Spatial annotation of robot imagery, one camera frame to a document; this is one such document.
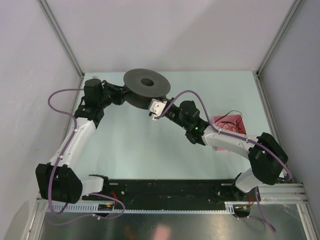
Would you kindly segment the black cable spool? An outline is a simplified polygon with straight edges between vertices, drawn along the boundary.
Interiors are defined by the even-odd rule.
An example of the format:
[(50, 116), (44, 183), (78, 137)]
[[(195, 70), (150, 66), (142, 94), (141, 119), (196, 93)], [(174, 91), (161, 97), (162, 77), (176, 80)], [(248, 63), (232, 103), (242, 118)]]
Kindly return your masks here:
[(127, 71), (123, 76), (123, 82), (131, 90), (124, 100), (143, 110), (148, 109), (152, 99), (165, 98), (171, 90), (169, 81), (163, 75), (144, 68)]

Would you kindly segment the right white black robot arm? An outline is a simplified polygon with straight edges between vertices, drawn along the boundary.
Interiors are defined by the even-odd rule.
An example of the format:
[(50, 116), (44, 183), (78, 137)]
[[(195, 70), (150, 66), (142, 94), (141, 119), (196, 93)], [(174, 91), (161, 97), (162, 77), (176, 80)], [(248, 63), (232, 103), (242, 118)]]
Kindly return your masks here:
[(200, 110), (192, 100), (185, 100), (179, 106), (172, 101), (160, 101), (150, 110), (156, 117), (166, 117), (182, 127), (192, 144), (222, 148), (248, 159), (250, 168), (240, 173), (230, 188), (231, 196), (237, 201), (242, 201), (257, 186), (276, 184), (288, 161), (271, 134), (246, 135), (211, 125), (200, 117)]

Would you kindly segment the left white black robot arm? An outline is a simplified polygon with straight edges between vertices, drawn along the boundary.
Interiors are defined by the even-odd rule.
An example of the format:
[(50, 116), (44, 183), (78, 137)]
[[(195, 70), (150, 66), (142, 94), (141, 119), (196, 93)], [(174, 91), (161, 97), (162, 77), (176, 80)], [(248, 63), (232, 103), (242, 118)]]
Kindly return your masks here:
[(67, 204), (77, 203), (82, 196), (93, 193), (98, 199), (110, 196), (111, 188), (104, 184), (104, 176), (90, 174), (79, 177), (74, 172), (84, 146), (98, 128), (106, 107), (122, 105), (130, 90), (92, 78), (84, 83), (84, 95), (74, 114), (73, 124), (56, 154), (47, 164), (35, 169), (39, 193), (43, 199)]

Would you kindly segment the pink plastic box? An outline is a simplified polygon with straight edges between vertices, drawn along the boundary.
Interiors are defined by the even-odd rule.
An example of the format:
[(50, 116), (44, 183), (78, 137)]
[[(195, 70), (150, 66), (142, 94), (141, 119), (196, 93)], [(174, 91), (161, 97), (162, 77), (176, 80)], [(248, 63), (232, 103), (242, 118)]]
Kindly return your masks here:
[(243, 135), (247, 134), (243, 122), (243, 115), (237, 110), (232, 110), (225, 115), (216, 115), (212, 120), (219, 128)]

